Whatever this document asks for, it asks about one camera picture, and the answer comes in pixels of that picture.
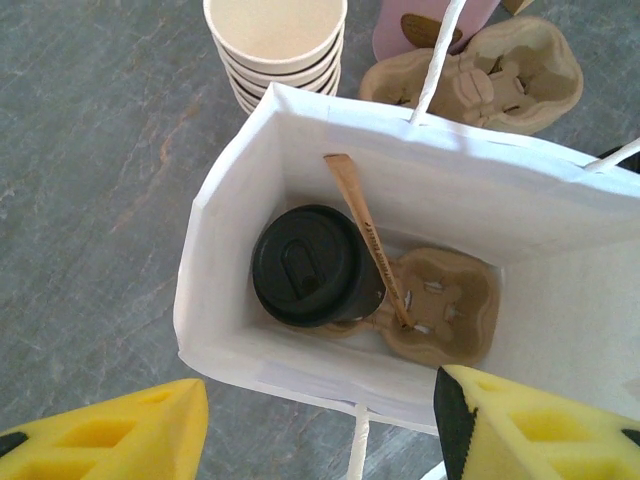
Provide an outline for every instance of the black plastic lid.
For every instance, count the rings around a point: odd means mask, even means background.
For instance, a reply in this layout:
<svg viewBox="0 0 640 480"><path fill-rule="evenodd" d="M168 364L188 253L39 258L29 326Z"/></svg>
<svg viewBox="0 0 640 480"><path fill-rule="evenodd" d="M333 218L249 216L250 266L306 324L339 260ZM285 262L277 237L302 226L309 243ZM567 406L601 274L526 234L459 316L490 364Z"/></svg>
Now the black plastic lid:
<svg viewBox="0 0 640 480"><path fill-rule="evenodd" d="M331 322L358 286L359 233L337 210L307 205L291 210L258 240L253 283L278 320L313 327Z"/></svg>

